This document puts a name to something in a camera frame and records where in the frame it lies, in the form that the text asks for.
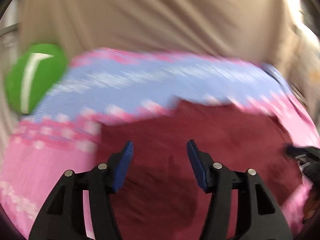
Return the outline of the person's right hand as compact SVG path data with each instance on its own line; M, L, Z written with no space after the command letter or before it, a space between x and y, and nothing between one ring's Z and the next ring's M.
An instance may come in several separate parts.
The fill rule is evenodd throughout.
M306 224L319 207L319 187L313 185L303 207L303 224Z

